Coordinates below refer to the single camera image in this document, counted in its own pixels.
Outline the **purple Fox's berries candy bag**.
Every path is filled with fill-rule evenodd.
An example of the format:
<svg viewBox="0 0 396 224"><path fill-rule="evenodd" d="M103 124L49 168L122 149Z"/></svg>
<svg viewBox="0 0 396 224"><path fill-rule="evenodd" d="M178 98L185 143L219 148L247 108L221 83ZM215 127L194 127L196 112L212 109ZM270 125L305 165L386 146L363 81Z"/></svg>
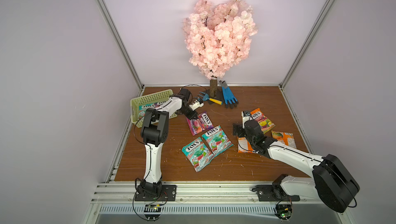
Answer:
<svg viewBox="0 0 396 224"><path fill-rule="evenodd" d="M186 120L193 136L214 128L214 125L209 119L207 112L200 113L196 119L189 120L187 118Z"/></svg>

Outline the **green mint blossom candy bag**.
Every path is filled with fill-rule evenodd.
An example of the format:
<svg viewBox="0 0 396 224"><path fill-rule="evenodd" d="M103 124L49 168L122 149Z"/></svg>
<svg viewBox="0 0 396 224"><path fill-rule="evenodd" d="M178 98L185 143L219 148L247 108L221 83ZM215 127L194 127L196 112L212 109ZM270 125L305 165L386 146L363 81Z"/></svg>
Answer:
<svg viewBox="0 0 396 224"><path fill-rule="evenodd" d="M202 138L207 142L215 157L233 146L221 126L216 126L205 132Z"/></svg>

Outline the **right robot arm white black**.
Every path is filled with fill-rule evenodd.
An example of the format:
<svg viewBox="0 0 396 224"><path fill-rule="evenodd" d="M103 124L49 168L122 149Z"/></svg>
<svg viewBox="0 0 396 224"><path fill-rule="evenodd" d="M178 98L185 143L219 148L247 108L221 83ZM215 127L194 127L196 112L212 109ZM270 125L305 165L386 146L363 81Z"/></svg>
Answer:
<svg viewBox="0 0 396 224"><path fill-rule="evenodd" d="M356 200L360 186L336 156L322 157L287 146L264 135L255 120L233 124L233 134L246 138L257 154L281 161L307 175L305 178L279 176L270 191L274 199L285 201L292 196L318 199L338 213L350 208Z"/></svg>

